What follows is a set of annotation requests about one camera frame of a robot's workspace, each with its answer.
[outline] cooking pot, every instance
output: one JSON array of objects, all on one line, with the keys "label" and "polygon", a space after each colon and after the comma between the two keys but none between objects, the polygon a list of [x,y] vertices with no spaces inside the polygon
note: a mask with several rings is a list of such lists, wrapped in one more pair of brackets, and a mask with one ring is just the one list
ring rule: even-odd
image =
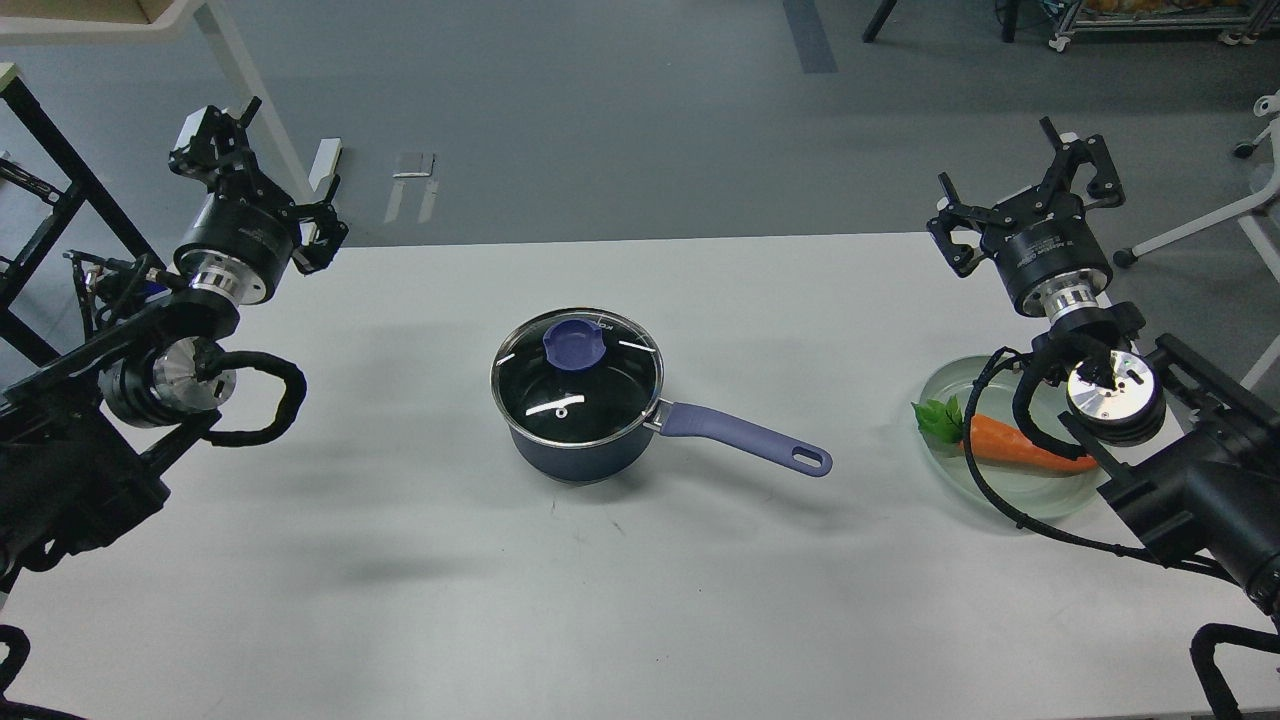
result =
[{"label": "cooking pot", "polygon": [[516,328],[493,363],[494,401],[520,454],[543,473],[590,482],[622,470],[667,437],[705,437],[806,475],[827,451],[709,407],[660,397],[662,354],[636,323],[570,307]]}]

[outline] cart wheel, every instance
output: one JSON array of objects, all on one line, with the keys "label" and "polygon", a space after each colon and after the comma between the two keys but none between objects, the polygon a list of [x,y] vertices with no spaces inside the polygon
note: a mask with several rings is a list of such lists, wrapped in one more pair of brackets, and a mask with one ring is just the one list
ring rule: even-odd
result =
[{"label": "cart wheel", "polygon": [[1111,255],[1111,261],[1116,264],[1117,268],[1129,268],[1138,261],[1138,256],[1133,254],[1133,250],[1125,247],[1124,250],[1116,250]]}]

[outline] pot handle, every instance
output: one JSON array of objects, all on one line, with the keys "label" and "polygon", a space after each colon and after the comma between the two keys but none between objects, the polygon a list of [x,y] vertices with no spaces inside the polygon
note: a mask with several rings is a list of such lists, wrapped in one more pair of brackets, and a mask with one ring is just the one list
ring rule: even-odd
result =
[{"label": "pot handle", "polygon": [[662,402],[669,407],[660,421],[653,423],[662,436],[710,438],[814,478],[831,471],[831,454],[820,447],[710,407]]}]

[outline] carrot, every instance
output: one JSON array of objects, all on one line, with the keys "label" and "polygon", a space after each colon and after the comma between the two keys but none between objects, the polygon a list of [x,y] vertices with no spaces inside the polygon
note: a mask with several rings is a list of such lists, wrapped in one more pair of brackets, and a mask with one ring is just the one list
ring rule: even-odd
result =
[{"label": "carrot", "polygon": [[[915,409],[915,421],[922,433],[963,447],[964,416],[960,414],[960,401],[956,396],[951,396],[946,402],[941,400],[929,400],[924,405],[913,402],[911,407]],[[1018,428],[982,414],[973,416],[970,439],[974,456],[983,460],[1033,465],[1060,473],[1083,473],[1098,466],[1088,455],[1068,460],[1036,447]]]}]

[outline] gray floor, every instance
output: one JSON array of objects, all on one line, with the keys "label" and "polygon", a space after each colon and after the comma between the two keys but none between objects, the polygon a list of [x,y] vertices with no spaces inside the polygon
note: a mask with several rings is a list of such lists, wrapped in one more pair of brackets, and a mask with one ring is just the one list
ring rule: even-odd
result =
[{"label": "gray floor", "polygon": [[[1091,215],[1111,251],[1245,195],[1254,163],[1229,150],[1280,86],[1280,42],[1082,35],[1059,55],[1046,27],[1001,44],[986,3],[901,3],[864,45],[874,3],[818,0],[838,68],[822,74],[801,72],[780,0],[229,5],[300,149],[344,138],[353,245],[923,229],[940,170],[979,204],[1042,176],[1050,114],[1111,146],[1129,201]],[[201,188],[165,152],[187,113],[237,102],[198,32],[0,58],[170,251]],[[8,117],[0,138],[40,168]],[[439,158],[426,223],[384,222],[406,151]],[[70,241],[101,234],[88,223]],[[861,272],[892,269],[850,282]],[[1111,293],[1142,306],[1146,337],[1176,332],[1235,377],[1280,333],[1280,287],[1234,225],[1120,272]],[[68,299],[27,300],[27,316],[73,337]],[[1261,393],[1280,402],[1280,372]]]}]

